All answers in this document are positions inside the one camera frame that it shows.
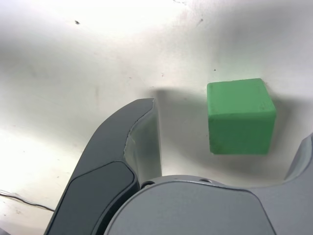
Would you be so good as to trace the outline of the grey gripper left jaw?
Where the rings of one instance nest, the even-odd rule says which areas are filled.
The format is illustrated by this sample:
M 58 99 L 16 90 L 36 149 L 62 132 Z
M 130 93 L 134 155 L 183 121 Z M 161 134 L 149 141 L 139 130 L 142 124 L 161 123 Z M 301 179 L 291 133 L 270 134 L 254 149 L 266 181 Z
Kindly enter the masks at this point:
M 47 235 L 102 235 L 118 209 L 161 176 L 158 111 L 135 100 L 94 132 L 46 228 Z

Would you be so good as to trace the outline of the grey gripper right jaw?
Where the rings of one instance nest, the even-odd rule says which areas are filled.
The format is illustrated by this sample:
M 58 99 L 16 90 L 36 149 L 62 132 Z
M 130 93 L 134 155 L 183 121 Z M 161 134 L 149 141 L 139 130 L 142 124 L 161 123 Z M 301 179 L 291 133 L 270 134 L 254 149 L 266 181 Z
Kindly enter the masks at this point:
M 165 178 L 132 196 L 107 235 L 310 235 L 313 138 L 300 144 L 283 183 L 238 188 Z

